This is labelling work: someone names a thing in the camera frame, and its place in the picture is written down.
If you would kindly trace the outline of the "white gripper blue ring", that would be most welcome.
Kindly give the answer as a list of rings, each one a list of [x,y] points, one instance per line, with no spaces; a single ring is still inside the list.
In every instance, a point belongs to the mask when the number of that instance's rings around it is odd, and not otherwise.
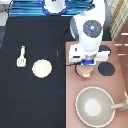
[[[70,46],[68,60],[71,63],[80,63],[81,65],[95,65],[97,61],[106,61],[111,50],[98,50],[99,51],[91,57],[85,54],[79,44],[74,44]]]

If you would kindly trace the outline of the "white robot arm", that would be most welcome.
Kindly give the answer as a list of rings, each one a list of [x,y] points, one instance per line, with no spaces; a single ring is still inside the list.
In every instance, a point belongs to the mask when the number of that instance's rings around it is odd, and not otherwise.
[[[103,29],[110,21],[106,19],[105,0],[93,0],[94,8],[76,14],[70,19],[70,32],[77,44],[71,45],[69,61],[81,62],[83,65],[94,65],[97,61],[106,61],[108,52],[100,52]]]

